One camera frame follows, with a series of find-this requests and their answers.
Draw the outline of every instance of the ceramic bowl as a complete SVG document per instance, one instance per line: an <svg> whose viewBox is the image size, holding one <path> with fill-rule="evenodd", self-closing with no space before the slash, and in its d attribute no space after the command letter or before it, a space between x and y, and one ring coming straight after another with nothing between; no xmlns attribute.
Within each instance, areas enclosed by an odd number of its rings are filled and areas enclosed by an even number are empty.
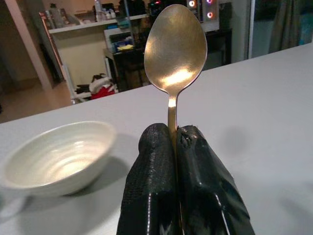
<svg viewBox="0 0 313 235"><path fill-rule="evenodd" d="M1 184L36 196L76 192L101 173L115 139L113 126L99 121L82 121L49 130L8 157Z"/></svg>

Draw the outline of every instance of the table surface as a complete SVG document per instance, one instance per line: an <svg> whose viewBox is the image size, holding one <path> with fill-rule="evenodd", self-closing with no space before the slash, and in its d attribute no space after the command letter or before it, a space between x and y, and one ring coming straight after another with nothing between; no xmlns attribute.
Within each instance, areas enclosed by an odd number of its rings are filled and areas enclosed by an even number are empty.
<svg viewBox="0 0 313 235"><path fill-rule="evenodd" d="M234 176L256 234L312 234L312 101L313 44L204 71L179 96L178 124L203 132ZM0 164L30 137L83 120L106 121L118 131L100 178L73 196L20 199L2 191L0 234L116 233L139 137L149 124L167 122L167 95L155 87L1 124Z"/></svg>

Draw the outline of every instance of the gold spoon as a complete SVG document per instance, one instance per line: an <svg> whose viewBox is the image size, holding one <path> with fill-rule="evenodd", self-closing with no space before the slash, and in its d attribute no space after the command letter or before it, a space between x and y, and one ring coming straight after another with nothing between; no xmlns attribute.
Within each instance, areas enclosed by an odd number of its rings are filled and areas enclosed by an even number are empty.
<svg viewBox="0 0 313 235"><path fill-rule="evenodd" d="M177 98L199 76L207 55L204 32L187 7L166 7L154 22L144 56L149 81L169 95L168 128L176 150Z"/></svg>

